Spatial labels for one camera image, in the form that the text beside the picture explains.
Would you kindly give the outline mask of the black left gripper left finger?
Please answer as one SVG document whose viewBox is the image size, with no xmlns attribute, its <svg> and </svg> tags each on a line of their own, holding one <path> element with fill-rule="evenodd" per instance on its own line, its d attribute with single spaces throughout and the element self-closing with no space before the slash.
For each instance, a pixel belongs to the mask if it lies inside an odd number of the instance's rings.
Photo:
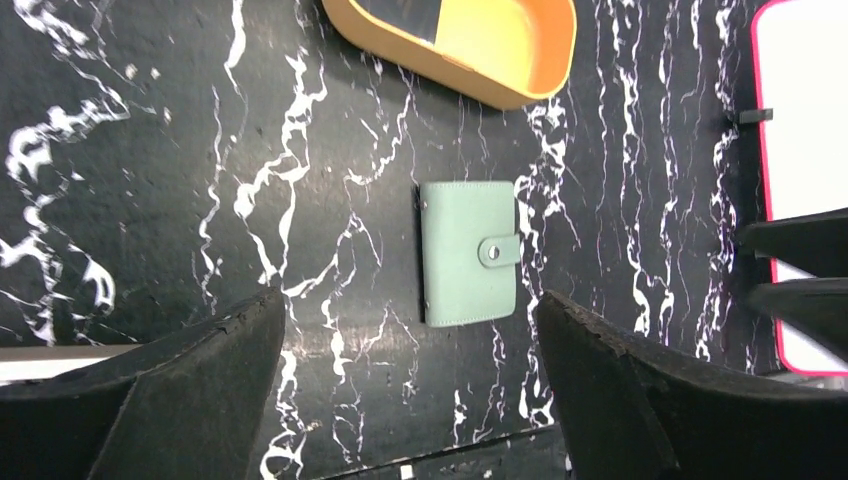
<svg viewBox="0 0 848 480">
<path fill-rule="evenodd" d="M 285 337 L 271 288 L 228 313 L 1 390 L 5 479 L 243 479 Z"/>
</svg>

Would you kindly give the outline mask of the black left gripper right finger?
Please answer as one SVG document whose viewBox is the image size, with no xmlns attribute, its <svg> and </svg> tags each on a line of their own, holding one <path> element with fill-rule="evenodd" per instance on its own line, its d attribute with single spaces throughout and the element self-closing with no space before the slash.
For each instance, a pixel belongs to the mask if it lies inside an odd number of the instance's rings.
<svg viewBox="0 0 848 480">
<path fill-rule="evenodd" d="M 843 479 L 847 395 L 662 346 L 552 291 L 535 310 L 580 479 Z"/>
</svg>

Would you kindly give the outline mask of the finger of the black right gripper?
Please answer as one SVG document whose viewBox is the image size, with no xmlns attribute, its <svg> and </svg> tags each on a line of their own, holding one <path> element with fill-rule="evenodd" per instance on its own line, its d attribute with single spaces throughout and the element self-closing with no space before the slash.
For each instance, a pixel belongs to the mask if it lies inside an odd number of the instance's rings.
<svg viewBox="0 0 848 480">
<path fill-rule="evenodd" d="M 748 303 L 847 360 L 847 279 L 806 278 L 756 286 Z"/>
<path fill-rule="evenodd" d="M 739 244 L 815 277 L 846 277 L 847 209 L 757 222 L 741 230 Z"/>
</svg>

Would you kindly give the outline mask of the mint green card holder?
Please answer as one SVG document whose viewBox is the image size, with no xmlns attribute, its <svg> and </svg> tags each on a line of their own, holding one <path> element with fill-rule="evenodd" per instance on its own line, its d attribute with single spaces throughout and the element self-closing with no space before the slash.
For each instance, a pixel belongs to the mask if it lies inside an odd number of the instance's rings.
<svg viewBox="0 0 848 480">
<path fill-rule="evenodd" d="M 426 325 L 447 328 L 512 315 L 522 259 L 513 184 L 426 182 L 419 208 Z"/>
</svg>

